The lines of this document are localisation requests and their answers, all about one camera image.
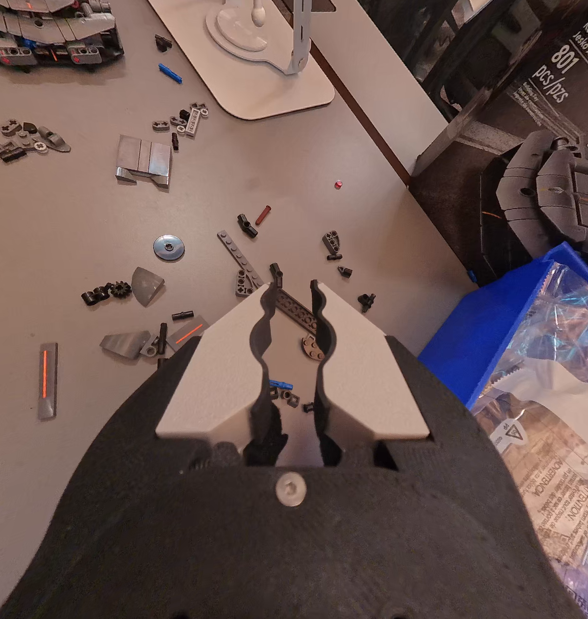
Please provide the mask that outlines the grey lego clip piece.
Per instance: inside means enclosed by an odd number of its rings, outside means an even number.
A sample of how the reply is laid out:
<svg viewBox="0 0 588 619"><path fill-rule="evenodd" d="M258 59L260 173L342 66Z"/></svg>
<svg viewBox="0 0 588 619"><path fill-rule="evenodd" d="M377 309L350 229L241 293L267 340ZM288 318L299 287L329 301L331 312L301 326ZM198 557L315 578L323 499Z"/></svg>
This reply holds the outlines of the grey lego clip piece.
<svg viewBox="0 0 588 619"><path fill-rule="evenodd" d="M50 130L45 126L40 126L37 128L38 135L40 136L40 140L44 143L49 149L58 151L58 152L70 152L71 146L66 143L66 141L56 132Z"/></svg>

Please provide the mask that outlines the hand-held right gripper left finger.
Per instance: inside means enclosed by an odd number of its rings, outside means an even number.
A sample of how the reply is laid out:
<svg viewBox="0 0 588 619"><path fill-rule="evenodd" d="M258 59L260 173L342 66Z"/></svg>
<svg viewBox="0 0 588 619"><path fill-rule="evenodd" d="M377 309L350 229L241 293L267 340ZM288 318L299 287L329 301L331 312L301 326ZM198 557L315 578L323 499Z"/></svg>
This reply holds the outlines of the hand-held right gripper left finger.
<svg viewBox="0 0 588 619"><path fill-rule="evenodd" d="M277 292L275 282L262 285L199 338L157 425L159 438L227 442L239 451L267 438L273 405L262 357Z"/></svg>

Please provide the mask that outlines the group of small grey lego pieces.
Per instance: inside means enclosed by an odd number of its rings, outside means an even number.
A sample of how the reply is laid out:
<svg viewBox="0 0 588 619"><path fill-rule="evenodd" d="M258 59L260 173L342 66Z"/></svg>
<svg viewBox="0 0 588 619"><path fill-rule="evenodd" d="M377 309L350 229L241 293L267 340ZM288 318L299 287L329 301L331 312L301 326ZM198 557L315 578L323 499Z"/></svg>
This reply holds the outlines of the group of small grey lego pieces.
<svg viewBox="0 0 588 619"><path fill-rule="evenodd" d="M10 119L0 126L0 133L4 137L0 142L0 161L4 164L23 159L30 152L49 152L49 146L34 123Z"/></svg>

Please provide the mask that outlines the white rounded base plate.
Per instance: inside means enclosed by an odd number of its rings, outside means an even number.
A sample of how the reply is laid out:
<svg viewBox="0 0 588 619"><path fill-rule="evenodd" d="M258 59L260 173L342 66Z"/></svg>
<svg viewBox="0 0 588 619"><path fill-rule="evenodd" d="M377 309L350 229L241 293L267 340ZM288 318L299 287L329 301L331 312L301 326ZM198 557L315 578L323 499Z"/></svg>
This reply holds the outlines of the white rounded base plate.
<svg viewBox="0 0 588 619"><path fill-rule="evenodd" d="M236 58L213 41L205 25L209 9L224 1L150 1L175 42L203 80L217 103L242 120L260 120L327 105L334 88L309 52L305 69L284 75L266 63ZM293 26L272 1L267 15L288 24L289 42Z"/></svg>

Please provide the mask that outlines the grey lego car model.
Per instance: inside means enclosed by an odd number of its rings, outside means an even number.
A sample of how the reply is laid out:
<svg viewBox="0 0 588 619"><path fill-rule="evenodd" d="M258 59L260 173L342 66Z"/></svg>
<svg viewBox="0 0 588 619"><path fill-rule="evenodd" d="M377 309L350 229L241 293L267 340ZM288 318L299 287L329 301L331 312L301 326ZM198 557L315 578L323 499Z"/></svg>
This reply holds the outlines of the grey lego car model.
<svg viewBox="0 0 588 619"><path fill-rule="evenodd" d="M124 56L108 1L0 1L0 65L108 64Z"/></svg>

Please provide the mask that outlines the black round lego disc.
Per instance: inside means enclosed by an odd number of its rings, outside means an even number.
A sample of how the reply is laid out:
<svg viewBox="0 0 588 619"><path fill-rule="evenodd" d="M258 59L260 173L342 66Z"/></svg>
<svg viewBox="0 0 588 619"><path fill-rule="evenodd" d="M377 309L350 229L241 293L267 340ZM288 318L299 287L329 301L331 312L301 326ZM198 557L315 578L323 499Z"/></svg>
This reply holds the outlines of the black round lego disc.
<svg viewBox="0 0 588 619"><path fill-rule="evenodd" d="M176 261L183 257L185 246L177 236L162 235L153 242L153 252L161 260Z"/></svg>

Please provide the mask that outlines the pile of loose lego pieces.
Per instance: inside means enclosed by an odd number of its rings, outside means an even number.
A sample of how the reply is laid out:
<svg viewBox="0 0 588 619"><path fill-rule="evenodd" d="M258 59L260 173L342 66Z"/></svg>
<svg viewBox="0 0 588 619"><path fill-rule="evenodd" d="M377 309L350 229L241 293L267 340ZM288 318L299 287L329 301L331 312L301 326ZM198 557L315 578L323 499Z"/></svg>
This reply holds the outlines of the pile of loose lego pieces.
<svg viewBox="0 0 588 619"><path fill-rule="evenodd" d="M239 298L249 297L262 285L259 276L225 230L218 232L217 237L239 266L236 280L236 296ZM87 306L93 306L110 297L126 298L131 294L132 290L139 291L139 287L139 284L130 285L127 282L107 283L105 286L83 293L81 298ZM283 314L287 315L309 334L302 342L302 347L306 354L313 360L322 360L324 358L323 353L315 341L317 322L313 313L289 295L283 288L278 288L275 303L276 307ZM173 351L179 350L191 338L201 336L209 327L207 322L200 316L193 317L192 321L194 323L193 328L189 324L165 339L166 345ZM139 355L152 358L161 355L159 342L161 341L162 334L163 330L157 334L152 334L148 330L142 330L127 334L107 335L101 341L100 347L105 351L129 360L137 359Z"/></svg>

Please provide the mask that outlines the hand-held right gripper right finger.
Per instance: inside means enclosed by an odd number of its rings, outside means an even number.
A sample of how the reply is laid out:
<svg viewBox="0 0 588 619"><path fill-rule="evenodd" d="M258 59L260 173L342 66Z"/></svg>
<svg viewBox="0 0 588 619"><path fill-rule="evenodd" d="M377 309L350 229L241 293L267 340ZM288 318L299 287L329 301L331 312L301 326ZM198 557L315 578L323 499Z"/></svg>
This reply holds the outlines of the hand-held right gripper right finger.
<svg viewBox="0 0 588 619"><path fill-rule="evenodd" d="M419 440L430 431L386 334L319 280L311 281L316 343L314 423L324 451Z"/></svg>

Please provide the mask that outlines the black lego set box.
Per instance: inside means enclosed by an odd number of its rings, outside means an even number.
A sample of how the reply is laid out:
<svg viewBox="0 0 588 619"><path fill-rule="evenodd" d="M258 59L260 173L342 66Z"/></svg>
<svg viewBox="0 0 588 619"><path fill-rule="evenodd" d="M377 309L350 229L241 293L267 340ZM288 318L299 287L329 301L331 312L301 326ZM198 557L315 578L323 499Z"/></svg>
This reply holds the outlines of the black lego set box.
<svg viewBox="0 0 588 619"><path fill-rule="evenodd" d="M588 265L588 1L420 156L410 191L476 286L568 243Z"/></svg>

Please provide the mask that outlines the blue plastic storage bin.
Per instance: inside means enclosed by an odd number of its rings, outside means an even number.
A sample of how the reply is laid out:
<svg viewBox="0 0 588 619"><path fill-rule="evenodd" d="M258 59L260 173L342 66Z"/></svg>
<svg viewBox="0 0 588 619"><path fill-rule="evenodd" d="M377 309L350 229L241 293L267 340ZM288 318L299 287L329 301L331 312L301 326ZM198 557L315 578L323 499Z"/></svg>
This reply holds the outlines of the blue plastic storage bin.
<svg viewBox="0 0 588 619"><path fill-rule="evenodd" d="M462 298L419 354L418 360L467 408L474 406L557 266L588 284L588 262L561 243Z"/></svg>

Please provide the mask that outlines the cluster of small lego connectors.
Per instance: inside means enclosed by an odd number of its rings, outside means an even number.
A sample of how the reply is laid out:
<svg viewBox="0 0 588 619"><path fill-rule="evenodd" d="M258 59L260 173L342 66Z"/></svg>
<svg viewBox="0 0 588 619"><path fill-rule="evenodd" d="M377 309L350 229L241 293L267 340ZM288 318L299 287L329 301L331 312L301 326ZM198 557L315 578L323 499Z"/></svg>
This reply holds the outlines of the cluster of small lego connectors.
<svg viewBox="0 0 588 619"><path fill-rule="evenodd" d="M181 109L178 114L168 119L152 121L151 127L155 133L168 133L175 152L180 150L183 138L195 140L197 130L202 120L209 117L209 110L204 103L192 103L188 109Z"/></svg>

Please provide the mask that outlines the clear plastic lego bag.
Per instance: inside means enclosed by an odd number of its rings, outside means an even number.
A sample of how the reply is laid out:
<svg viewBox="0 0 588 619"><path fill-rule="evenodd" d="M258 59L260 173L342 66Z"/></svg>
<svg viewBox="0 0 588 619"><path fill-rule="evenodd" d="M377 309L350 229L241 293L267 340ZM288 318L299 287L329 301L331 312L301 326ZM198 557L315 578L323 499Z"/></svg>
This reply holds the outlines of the clear plastic lego bag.
<svg viewBox="0 0 588 619"><path fill-rule="evenodd" d="M471 412L588 617L588 282L555 263Z"/></svg>

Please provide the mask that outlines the dark grey lego panel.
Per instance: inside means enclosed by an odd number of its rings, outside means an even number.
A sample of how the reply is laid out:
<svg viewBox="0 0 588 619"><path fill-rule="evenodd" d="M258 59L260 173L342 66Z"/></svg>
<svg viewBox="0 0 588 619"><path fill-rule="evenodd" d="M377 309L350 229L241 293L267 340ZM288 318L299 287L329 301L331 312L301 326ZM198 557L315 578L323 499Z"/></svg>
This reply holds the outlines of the dark grey lego panel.
<svg viewBox="0 0 588 619"><path fill-rule="evenodd" d="M150 179L157 187L170 186L173 149L169 145L120 134L115 177L136 183L136 177Z"/></svg>

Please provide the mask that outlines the long grey tile orange stripe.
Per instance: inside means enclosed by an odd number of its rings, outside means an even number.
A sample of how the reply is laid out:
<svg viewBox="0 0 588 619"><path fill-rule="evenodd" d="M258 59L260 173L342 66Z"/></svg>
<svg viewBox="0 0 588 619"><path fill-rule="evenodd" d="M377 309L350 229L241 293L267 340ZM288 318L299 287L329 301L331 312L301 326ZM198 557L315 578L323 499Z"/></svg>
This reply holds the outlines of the long grey tile orange stripe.
<svg viewBox="0 0 588 619"><path fill-rule="evenodd" d="M39 351L39 395L37 419L52 420L57 413L58 343L42 344Z"/></svg>

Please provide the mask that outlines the wooden and white book stand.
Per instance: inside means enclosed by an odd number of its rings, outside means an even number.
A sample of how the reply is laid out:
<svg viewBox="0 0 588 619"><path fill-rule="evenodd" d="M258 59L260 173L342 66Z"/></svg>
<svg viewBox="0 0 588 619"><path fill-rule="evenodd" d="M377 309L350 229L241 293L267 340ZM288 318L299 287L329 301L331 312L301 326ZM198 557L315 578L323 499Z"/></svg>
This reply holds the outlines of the wooden and white book stand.
<svg viewBox="0 0 588 619"><path fill-rule="evenodd" d="M293 39L288 24L267 15L267 1L225 1L209 9L205 25L214 42L229 54L266 63L284 75L302 72L311 49L312 1L293 2Z"/></svg>

